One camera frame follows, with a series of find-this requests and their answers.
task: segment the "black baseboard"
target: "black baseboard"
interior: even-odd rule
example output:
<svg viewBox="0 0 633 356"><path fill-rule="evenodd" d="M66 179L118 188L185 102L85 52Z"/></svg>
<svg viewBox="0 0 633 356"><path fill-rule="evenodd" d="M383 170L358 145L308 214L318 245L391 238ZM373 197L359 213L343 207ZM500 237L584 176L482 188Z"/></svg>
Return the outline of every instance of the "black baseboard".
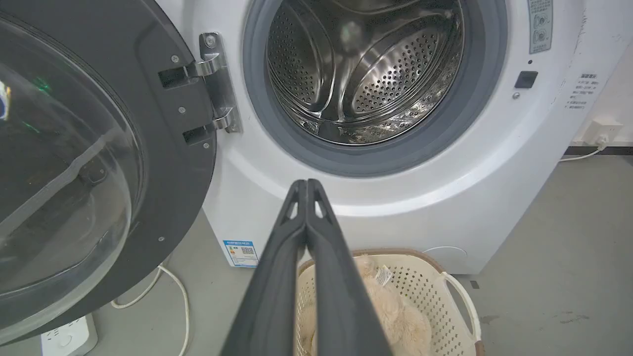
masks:
<svg viewBox="0 0 633 356"><path fill-rule="evenodd" d="M569 146L565 151L566 155L588 155L596 150L595 146ZM597 155L611 155L611 156L633 156L633 147L607 147L602 152L597 153Z"/></svg>

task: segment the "power cord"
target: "power cord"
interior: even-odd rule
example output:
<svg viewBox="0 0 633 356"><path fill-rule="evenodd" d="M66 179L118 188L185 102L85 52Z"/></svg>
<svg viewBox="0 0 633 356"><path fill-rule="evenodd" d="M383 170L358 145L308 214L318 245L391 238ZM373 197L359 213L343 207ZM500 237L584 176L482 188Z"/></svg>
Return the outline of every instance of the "power cord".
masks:
<svg viewBox="0 0 633 356"><path fill-rule="evenodd" d="M563 158L562 160L559 160L559 162L577 161L577 160L581 160L583 158L587 158L587 157L591 157L593 155L597 155L598 153L600 153L600 152L605 150L606 145L609 144L609 137L607 135L600 135L598 140L596 140L596 143L598 144L598 148L596 148L596 150L593 151L592 153L589 153L588 155L584 155L584 156Z"/></svg>
<svg viewBox="0 0 633 356"><path fill-rule="evenodd" d="M113 300L112 302L110 302L110 305L112 305L113 307L117 309L125 309L127 307L133 306L134 304L136 304L136 302L143 299L143 297L152 289L152 287L154 287L154 285L158 281L158 278L160 278L162 272L167 273L173 279L173 281L176 282L176 284L178 284L178 287L180 288L180 291L182 292L182 298L184 299L184 302L185 302L185 341L183 342L182 348L180 349L180 353L178 354L178 356L184 356L185 351L187 350L187 346L189 346L189 324L190 324L189 297L187 296L187 291L185 290L185 286L182 284L182 282L180 282L180 279L178 279L178 277L176 277L175 274L173 274L170 270L168 270L167 267L165 267L163 264L159 264L157 268L158 268L158 272L154 276L154 279L152 279L151 283L149 283L149 286L145 288L143 293L141 293L139 296L134 298L129 303L118 304L116 300Z"/></svg>

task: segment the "washing machine door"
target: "washing machine door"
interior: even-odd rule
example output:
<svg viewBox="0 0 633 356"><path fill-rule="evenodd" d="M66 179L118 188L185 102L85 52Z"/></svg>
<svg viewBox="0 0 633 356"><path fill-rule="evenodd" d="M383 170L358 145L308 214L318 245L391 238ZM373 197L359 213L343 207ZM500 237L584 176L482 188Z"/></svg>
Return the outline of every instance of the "washing machine door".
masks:
<svg viewBox="0 0 633 356"><path fill-rule="evenodd" d="M153 1L0 3L0 345L148 275L195 219L215 117Z"/></svg>

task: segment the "basket rim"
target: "basket rim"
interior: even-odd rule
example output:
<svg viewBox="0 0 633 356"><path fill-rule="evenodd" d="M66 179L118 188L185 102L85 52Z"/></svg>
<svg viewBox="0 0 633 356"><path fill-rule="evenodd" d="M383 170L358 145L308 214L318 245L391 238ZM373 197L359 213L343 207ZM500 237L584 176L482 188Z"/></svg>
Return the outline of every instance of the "basket rim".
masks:
<svg viewBox="0 0 633 356"><path fill-rule="evenodd" d="M417 257L420 260L423 260L425 262L427 262L428 264L430 264L431 266L433 266L433 268L436 269L436 271L438 271L438 273L442 274L443 272L446 272L446 270L444 270L444 268L437 263L437 261L435 261L433 258L431 258L430 256L428 256L425 253L416 251L416 250L412 250L410 248L367 248L367 249L363 249L363 250L353 250L352 251L352 256L353 257L358 257L360 255L368 255L368 256L376 256L376 255L406 255L406 256L413 256L413 257ZM308 269L308 267L312 266L315 264L315 261L313 259L307 260L305 262L303 262L300 266L299 266L299 270L298 270L298 276L300 276L306 269ZM475 347L475 356L484 356L486 354L486 351L484 350L484 342L482 340L478 340L475 342L474 344Z"/></svg>

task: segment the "power strip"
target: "power strip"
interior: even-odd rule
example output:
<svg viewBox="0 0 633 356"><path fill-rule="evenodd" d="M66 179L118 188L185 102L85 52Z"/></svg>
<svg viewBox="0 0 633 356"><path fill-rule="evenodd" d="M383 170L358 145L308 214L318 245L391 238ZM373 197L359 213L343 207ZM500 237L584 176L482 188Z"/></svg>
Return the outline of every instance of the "power strip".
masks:
<svg viewBox="0 0 633 356"><path fill-rule="evenodd" d="M97 345L92 314L41 334L42 356L84 356Z"/></svg>

